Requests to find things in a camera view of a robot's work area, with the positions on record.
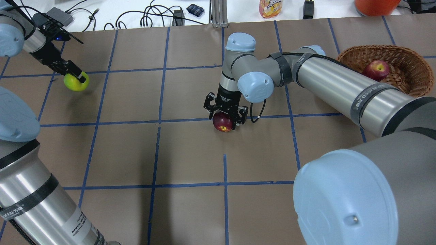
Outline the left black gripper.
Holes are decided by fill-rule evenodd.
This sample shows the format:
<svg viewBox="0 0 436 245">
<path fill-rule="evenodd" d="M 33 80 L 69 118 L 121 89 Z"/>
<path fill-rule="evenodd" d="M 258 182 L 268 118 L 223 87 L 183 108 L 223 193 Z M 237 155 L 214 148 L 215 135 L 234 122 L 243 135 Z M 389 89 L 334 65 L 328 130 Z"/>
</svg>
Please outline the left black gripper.
<svg viewBox="0 0 436 245">
<path fill-rule="evenodd" d="M 82 70 L 71 60 L 64 60 L 61 57 L 58 48 L 49 41 L 46 41 L 37 51 L 33 51 L 30 54 L 41 64 L 49 67 L 58 74 L 63 76 L 70 74 L 78 77 L 80 83 L 85 83 L 87 81 L 87 74 L 82 72 Z"/>
</svg>

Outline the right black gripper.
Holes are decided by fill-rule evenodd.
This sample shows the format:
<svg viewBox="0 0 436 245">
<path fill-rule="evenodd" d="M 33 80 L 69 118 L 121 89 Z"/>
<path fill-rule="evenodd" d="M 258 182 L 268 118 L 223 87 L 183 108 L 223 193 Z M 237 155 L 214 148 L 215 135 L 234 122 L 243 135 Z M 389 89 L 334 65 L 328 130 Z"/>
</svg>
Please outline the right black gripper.
<svg viewBox="0 0 436 245">
<path fill-rule="evenodd" d="M 203 107 L 209 111 L 209 119 L 213 118 L 216 111 L 220 111 L 230 117 L 233 127 L 243 125 L 247 120 L 249 108 L 240 106 L 241 96 L 240 91 L 231 91 L 219 85 L 217 95 L 208 93 Z"/>
</svg>

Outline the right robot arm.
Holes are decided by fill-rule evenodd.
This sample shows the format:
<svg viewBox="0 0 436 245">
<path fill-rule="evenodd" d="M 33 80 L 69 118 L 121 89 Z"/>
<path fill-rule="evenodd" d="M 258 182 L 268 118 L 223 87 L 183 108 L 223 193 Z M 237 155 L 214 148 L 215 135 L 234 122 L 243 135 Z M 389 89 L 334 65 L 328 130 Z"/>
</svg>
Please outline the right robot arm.
<svg viewBox="0 0 436 245">
<path fill-rule="evenodd" d="M 217 129 L 246 122 L 241 99 L 264 102 L 285 86 L 331 110 L 288 105 L 299 170 L 293 205 L 306 245 L 435 244 L 435 98 L 410 96 L 327 57 L 316 45 L 259 60 L 233 33 L 218 93 L 204 107 Z"/>
</svg>

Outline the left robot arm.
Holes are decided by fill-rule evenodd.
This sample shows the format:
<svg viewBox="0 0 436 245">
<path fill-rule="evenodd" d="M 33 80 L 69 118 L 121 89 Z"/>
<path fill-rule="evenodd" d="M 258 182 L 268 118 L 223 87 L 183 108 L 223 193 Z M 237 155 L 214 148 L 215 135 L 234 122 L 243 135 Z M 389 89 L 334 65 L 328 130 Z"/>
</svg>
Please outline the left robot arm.
<svg viewBox="0 0 436 245">
<path fill-rule="evenodd" d="M 64 60 L 53 40 L 73 35 L 53 17 L 35 23 L 12 0 L 1 1 L 1 56 L 26 51 L 64 76 L 72 91 L 89 84 L 88 75 Z M 1 87 L 1 218 L 31 245 L 117 245 L 108 241 L 39 159 L 40 123 L 16 94 Z"/>
</svg>

